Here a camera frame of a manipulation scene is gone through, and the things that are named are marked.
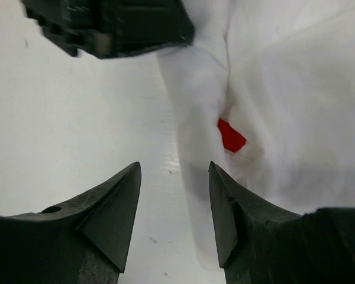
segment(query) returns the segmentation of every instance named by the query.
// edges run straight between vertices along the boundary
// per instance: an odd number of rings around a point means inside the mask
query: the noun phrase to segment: red object
[[[224,143],[224,148],[235,153],[246,144],[246,139],[234,130],[227,121],[219,120],[218,128],[222,134],[222,142]]]

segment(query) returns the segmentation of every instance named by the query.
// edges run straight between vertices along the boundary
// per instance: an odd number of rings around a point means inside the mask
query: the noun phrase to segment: black plastic part
[[[181,0],[22,0],[28,18],[71,56],[137,56],[188,46],[194,27]]]
[[[355,208],[300,216],[250,192],[214,163],[209,187],[228,284],[355,284]]]
[[[116,284],[141,185],[139,163],[41,213],[0,217],[0,284]]]

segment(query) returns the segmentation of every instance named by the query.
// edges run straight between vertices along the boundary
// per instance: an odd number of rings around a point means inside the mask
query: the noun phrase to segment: white fabric
[[[298,213],[355,206],[355,0],[186,0],[192,47],[159,53],[198,256],[217,267],[208,165]],[[247,139],[228,155],[219,117]]]

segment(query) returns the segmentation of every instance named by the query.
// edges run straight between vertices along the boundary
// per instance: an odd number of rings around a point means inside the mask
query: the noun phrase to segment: white surface
[[[69,58],[17,1],[0,0],[0,214],[39,212],[137,160],[141,196],[119,283],[224,283],[196,259],[155,57]]]

